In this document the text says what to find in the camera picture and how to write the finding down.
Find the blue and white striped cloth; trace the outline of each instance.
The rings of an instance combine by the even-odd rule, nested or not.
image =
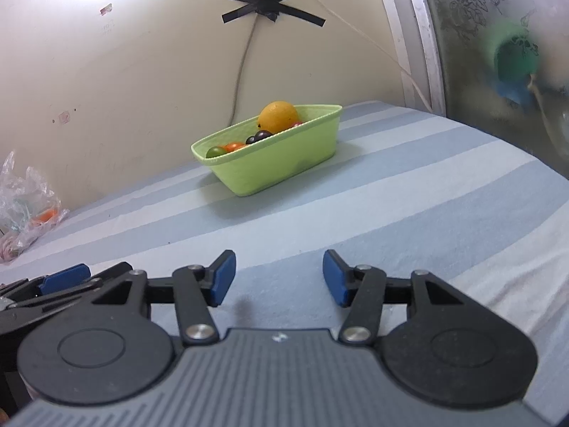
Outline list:
[[[569,182],[532,156],[445,118],[381,102],[344,110],[336,155],[239,198],[191,163],[75,212],[0,280],[126,260],[150,277],[209,264],[224,249],[238,271],[228,327],[338,328],[325,249],[390,275],[428,269],[528,333],[540,365],[527,401],[550,421],[569,410]],[[385,310],[382,330],[401,322]],[[177,332],[169,306],[153,319]]]

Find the green bucket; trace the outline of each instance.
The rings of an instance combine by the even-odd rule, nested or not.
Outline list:
[[[526,27],[512,21],[488,29],[484,44],[486,62],[502,82],[520,82],[537,72],[539,54]]]
[[[304,123],[228,154],[206,158],[212,146],[245,140],[257,131],[257,117],[206,136],[192,145],[203,165],[237,196],[248,196],[297,175],[336,152],[342,106],[295,106]]]

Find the basket rim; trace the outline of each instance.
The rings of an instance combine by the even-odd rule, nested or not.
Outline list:
[[[210,138],[214,138],[216,136],[221,136],[224,133],[226,133],[227,130],[241,127],[243,126],[244,123],[256,121],[259,117],[258,115],[256,115],[255,117],[251,117],[250,119],[236,123],[235,125],[231,125],[230,127],[223,128],[219,131],[216,131],[215,133],[212,133],[211,135],[206,136],[205,138],[201,138],[200,140],[196,141],[191,146],[192,154],[201,164],[206,165],[208,167],[231,162],[232,160],[243,157],[247,154],[250,154],[251,152],[259,151],[260,149],[266,148],[267,146],[271,146],[272,144],[275,144],[284,138],[287,138],[289,136],[294,136],[295,134],[301,133],[305,130],[308,130],[309,128],[316,127],[326,119],[330,118],[330,116],[341,112],[343,109],[341,105],[335,105],[335,104],[300,104],[300,105],[294,105],[294,107],[301,107],[306,109],[318,108],[322,109],[323,112],[325,113],[323,113],[321,116],[316,117],[315,119],[312,119],[311,121],[305,122],[299,127],[289,128],[288,130],[281,131],[280,133],[276,133],[273,136],[269,136],[268,138],[258,141],[257,143],[249,144],[247,146],[242,147],[241,149],[238,149],[237,151],[229,152],[222,156],[206,158],[202,157],[200,154],[197,153],[196,147],[199,146],[204,141]]]

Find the gray cable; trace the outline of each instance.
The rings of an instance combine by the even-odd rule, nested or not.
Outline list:
[[[235,113],[237,112],[237,98],[239,97],[239,86],[241,84],[241,74],[243,73],[243,66],[245,65],[245,59],[247,58],[247,52],[249,51],[249,45],[251,44],[252,34],[255,32],[255,27],[257,27],[257,21],[259,20],[259,15],[255,15],[255,20],[252,23],[251,33],[245,45],[245,51],[243,51],[243,56],[241,57],[241,64],[239,65],[239,71],[237,72],[237,81],[235,82],[235,91],[233,92],[233,107],[231,109],[231,117],[229,118],[228,127],[233,125],[235,120]]]

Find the red tomato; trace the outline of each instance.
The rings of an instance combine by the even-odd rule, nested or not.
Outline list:
[[[238,149],[241,149],[244,146],[245,146],[245,143],[240,143],[239,141],[234,141],[233,143],[226,144],[223,147],[225,149],[227,149],[227,152],[233,152],[233,151],[237,151]]]

